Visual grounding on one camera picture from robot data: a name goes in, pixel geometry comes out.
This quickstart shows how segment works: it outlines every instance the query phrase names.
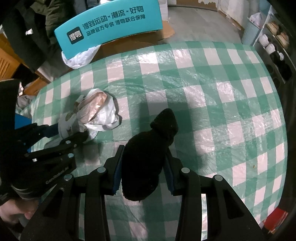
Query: teal cardboard box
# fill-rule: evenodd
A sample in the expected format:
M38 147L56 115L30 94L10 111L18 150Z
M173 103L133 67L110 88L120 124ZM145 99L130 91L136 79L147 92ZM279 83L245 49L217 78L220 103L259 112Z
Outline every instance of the teal cardboard box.
M54 33L70 59L99 44L162 28L158 0L114 0L75 16Z

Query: cardboard sheet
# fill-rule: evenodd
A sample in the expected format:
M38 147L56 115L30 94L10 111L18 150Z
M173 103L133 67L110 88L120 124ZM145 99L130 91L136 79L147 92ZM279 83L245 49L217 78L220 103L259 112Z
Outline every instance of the cardboard sheet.
M163 21L163 29L154 32L135 34L103 44L92 60L92 63L117 54L157 45L158 41L175 34L168 22Z

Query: human hand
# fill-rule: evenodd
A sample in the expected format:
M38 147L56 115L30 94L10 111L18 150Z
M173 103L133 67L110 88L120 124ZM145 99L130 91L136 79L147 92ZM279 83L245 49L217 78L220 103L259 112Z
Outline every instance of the human hand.
M37 207L38 200L10 199L0 206L0 217L8 224L17 224L18 214L24 214L26 219L31 219Z

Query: blue object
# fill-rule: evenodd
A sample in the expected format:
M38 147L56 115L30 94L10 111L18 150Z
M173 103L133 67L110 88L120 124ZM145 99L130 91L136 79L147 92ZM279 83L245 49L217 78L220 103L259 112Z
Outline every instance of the blue object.
M242 44L253 45L259 31L260 29L250 20L248 20L247 27L245 28L244 35L242 36Z
M71 59L91 47L162 28L158 0L114 0L82 12L54 33Z
M262 12L263 14L265 14L267 16L269 8L270 8L270 3L267 2L267 0L260 0L259 8L260 8L260 12Z
M44 131L43 131L43 134L45 137L47 138L51 138L51 137L54 137L56 135L59 134L59 124L56 123L56 124L53 124L51 126L48 126Z
M112 192L115 195L116 192L119 190L120 181L121 181L121 167L122 167L122 155L123 151L120 154L117 166L115 168L114 177L113 177L113 188Z
M30 125L32 120L19 114L15 114L15 129Z
M165 173L165 179L168 185L168 189L170 191L170 193L173 195L173 192L175 190L174 187L174 176L173 176L173 172L172 169L170 167L170 164L168 162L168 158L167 156L165 156L165 164L163 165L163 171Z

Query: white plastic bag on box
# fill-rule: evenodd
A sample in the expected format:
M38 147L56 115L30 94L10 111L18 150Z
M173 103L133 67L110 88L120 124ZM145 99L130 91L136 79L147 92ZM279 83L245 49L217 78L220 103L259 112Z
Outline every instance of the white plastic bag on box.
M99 5L104 4L104 3L108 3L108 2L110 2L110 1L109 0L100 0Z
M262 14L260 12L251 15L250 21L259 28L263 26L263 22L264 22Z
M89 48L87 51L76 54L73 58L67 59L62 51L62 59L64 63L73 69L78 69L80 67L88 65L93 57L96 55L101 44L95 47Z

